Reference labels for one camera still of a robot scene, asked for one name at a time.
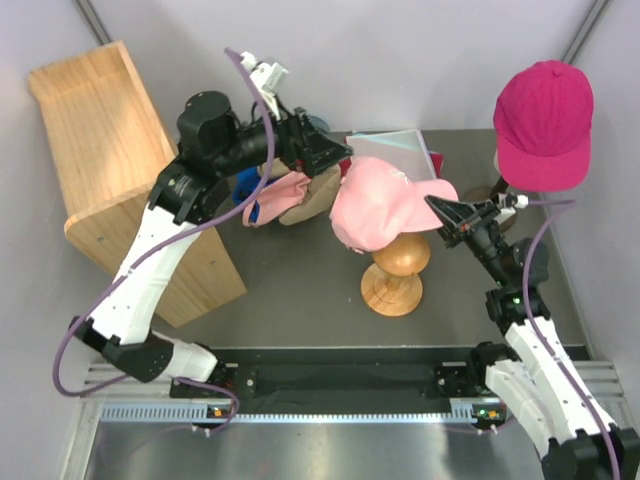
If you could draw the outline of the light pink baseball cap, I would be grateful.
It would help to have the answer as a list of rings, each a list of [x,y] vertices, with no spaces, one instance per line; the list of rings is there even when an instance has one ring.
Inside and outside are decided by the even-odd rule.
[[[357,157],[341,180],[330,211],[331,227],[347,248],[375,252],[402,233],[438,229],[442,222],[426,202],[432,195],[456,201],[446,180],[413,182],[392,164],[375,157]]]

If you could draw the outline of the salmon pink baseball cap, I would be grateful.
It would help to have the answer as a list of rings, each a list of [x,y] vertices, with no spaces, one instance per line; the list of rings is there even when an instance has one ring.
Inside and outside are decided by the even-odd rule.
[[[311,179],[300,172],[291,172],[266,185],[243,212],[245,227],[260,227],[270,223],[304,200]]]

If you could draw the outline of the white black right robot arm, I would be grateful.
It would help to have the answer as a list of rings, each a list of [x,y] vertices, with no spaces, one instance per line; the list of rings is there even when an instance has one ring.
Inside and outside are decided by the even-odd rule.
[[[495,283],[485,306],[505,341],[485,342],[469,356],[466,380],[476,394],[497,395],[524,429],[547,479],[633,479],[639,434],[622,428],[601,406],[567,354],[538,286],[549,277],[542,238],[513,244],[504,220],[533,205],[525,195],[498,194],[469,203],[428,195],[445,245],[468,247]]]

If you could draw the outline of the magenta baseball cap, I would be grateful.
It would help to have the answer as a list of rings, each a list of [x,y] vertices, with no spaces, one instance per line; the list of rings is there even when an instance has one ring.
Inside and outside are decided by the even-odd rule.
[[[594,109],[589,79],[574,66],[539,61],[516,74],[493,114],[501,177],[536,193],[579,186],[591,163]]]

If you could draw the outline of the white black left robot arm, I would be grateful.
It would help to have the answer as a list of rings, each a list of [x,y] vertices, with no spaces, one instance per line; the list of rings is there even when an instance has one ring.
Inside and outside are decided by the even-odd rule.
[[[241,123],[218,91],[192,96],[178,117],[178,153],[160,172],[141,223],[112,286],[70,332],[112,366],[143,383],[187,378],[205,396],[226,387],[227,374],[207,347],[156,334],[151,321],[191,245],[224,216],[229,178],[280,158],[295,173],[318,176],[351,148],[317,128],[302,108]]]

